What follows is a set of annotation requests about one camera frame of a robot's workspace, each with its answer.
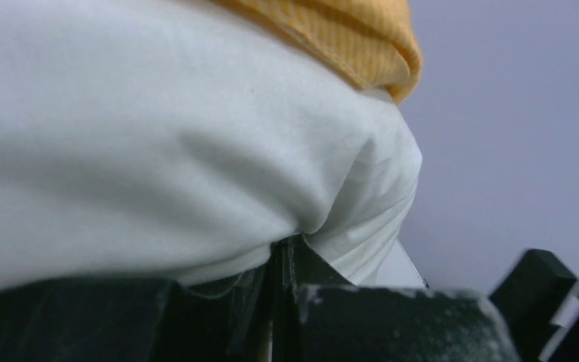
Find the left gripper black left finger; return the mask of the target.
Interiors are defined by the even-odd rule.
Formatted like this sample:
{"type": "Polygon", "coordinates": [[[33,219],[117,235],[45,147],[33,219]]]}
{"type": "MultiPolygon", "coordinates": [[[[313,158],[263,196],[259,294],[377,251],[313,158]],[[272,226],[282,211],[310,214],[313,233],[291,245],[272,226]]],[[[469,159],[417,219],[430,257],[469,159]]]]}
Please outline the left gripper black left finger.
{"type": "Polygon", "coordinates": [[[185,287],[55,278],[0,291],[0,361],[252,361],[266,268],[185,287]]]}

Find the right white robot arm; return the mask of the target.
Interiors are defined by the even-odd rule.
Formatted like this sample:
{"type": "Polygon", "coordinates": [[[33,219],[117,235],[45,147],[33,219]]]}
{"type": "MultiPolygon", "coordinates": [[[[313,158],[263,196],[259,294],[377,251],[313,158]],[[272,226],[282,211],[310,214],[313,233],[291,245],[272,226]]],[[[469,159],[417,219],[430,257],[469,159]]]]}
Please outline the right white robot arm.
{"type": "Polygon", "coordinates": [[[563,336],[548,359],[579,361],[579,315],[568,329],[553,321],[578,282],[554,253],[527,249],[490,294],[522,361],[538,361],[558,332],[563,336]]]}

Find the white pillow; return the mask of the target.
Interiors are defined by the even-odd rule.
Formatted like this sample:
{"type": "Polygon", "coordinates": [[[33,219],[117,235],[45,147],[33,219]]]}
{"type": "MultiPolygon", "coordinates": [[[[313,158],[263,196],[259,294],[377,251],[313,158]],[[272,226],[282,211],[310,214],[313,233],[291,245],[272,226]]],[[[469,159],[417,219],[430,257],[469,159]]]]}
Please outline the white pillow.
{"type": "Polygon", "coordinates": [[[370,284],[421,153],[383,90],[205,1],[0,1],[0,290],[237,276],[303,234],[370,284]]]}

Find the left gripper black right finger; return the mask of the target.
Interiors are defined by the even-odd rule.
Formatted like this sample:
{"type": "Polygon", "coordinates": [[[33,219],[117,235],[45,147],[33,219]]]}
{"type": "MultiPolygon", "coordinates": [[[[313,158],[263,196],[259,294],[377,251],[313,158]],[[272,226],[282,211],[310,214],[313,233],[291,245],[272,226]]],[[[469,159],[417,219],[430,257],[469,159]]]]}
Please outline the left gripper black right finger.
{"type": "Polygon", "coordinates": [[[471,290],[359,287],[296,235],[273,249],[275,361],[517,361],[507,326],[471,290]]]}

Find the yellow and blue pillowcase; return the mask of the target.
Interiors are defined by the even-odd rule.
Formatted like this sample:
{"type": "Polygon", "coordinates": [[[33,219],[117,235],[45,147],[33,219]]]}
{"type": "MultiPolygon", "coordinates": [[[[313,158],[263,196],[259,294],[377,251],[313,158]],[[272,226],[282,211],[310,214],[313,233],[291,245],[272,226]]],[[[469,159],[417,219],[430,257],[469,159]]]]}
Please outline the yellow and blue pillowcase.
{"type": "Polygon", "coordinates": [[[312,53],[358,89],[400,105],[420,81],[421,49],[404,0],[240,0],[220,6],[312,53]]]}

